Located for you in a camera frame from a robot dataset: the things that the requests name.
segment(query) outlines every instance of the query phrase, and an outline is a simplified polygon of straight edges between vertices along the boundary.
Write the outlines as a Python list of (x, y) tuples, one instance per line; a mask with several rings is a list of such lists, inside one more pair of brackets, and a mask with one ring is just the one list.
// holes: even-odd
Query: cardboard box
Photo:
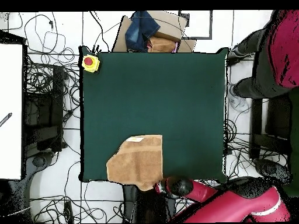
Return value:
[[(181, 30), (185, 29), (187, 23), (186, 19), (161, 10), (148, 10), (148, 13), (160, 25), (160, 29), (156, 32), (155, 37), (180, 42), (177, 51), (178, 53), (190, 53), (193, 51), (196, 40), (181, 40)], [(131, 23), (132, 21), (127, 16), (123, 16), (120, 23), (119, 33), (112, 48), (114, 53), (127, 51), (125, 34)]]

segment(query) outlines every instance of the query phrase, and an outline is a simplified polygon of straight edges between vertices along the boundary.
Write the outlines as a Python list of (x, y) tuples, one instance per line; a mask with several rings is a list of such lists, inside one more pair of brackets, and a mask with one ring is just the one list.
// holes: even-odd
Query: green tablecloth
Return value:
[[(80, 48), (82, 56), (90, 54)], [(83, 181), (107, 180), (106, 162), (130, 136), (163, 136), (163, 174), (225, 180), (222, 173), (225, 56), (99, 53), (99, 73), (81, 71)]]

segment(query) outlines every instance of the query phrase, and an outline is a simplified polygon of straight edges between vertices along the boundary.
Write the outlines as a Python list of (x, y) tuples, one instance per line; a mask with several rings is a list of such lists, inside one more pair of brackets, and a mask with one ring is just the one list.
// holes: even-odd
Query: blue cloth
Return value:
[(131, 20), (132, 24), (125, 34), (127, 49), (147, 52), (147, 41), (160, 26), (147, 11), (136, 11)]

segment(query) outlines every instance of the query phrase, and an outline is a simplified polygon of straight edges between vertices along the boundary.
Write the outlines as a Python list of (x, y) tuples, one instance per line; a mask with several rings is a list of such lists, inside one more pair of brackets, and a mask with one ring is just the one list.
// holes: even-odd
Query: sneaker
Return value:
[(239, 112), (239, 113), (249, 113), (249, 104), (246, 101), (246, 98), (237, 97), (231, 93), (232, 86), (229, 86), (229, 90), (227, 93), (228, 100), (230, 102), (231, 107)]
[(243, 58), (250, 56), (251, 54), (240, 54), (237, 51), (237, 45), (232, 47), (230, 52), (227, 55), (227, 64), (228, 66), (233, 66), (240, 62)]

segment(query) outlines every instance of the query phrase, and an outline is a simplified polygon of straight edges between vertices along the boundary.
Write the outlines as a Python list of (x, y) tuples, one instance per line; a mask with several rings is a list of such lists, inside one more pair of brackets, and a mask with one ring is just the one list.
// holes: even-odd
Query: white panel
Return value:
[(0, 44), (0, 178), (20, 179), (22, 133), (22, 45)]
[(182, 13), (190, 14), (189, 27), (185, 28), (184, 36), (208, 37), (210, 30), (209, 10), (182, 10)]

